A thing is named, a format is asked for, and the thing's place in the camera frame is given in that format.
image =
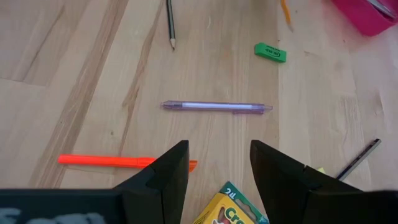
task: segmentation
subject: green eraser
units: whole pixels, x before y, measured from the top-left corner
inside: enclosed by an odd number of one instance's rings
[[[264,57],[276,62],[286,62],[286,51],[279,50],[265,43],[258,43],[254,46],[254,53],[260,57]]]

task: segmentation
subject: crayola crayon box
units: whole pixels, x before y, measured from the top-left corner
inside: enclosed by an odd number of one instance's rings
[[[210,203],[193,224],[269,224],[269,222],[268,219],[228,181],[213,199],[211,199]]]

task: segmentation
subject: pink container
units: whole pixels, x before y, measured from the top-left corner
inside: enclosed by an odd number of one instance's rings
[[[352,24],[367,36],[380,34],[398,21],[398,0],[379,0],[396,15],[391,19],[379,12],[367,0],[332,0],[337,8],[346,15]]]

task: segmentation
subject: pencil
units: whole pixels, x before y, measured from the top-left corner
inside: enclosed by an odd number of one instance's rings
[[[166,1],[167,1],[167,19],[169,22],[170,44],[172,45],[172,48],[174,50],[175,49],[175,31],[174,31],[172,0],[166,0]]]
[[[143,169],[153,163],[153,157],[115,157],[115,156],[84,156],[62,154],[58,158],[60,164],[86,166],[113,166]],[[189,161],[189,171],[193,171],[198,161]]]
[[[292,18],[290,17],[289,7],[287,6],[286,0],[280,0],[280,5],[282,6],[282,9],[284,10],[286,23],[289,26],[290,30],[293,31]]]
[[[339,175],[337,175],[336,179],[344,180],[380,143],[380,139],[374,140]]]

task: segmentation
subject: purple pen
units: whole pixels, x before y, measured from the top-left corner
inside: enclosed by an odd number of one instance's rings
[[[170,110],[213,110],[230,111],[233,113],[256,113],[263,114],[272,110],[272,106],[260,103],[216,103],[216,102],[195,102],[195,101],[174,101],[163,102],[162,107]]]

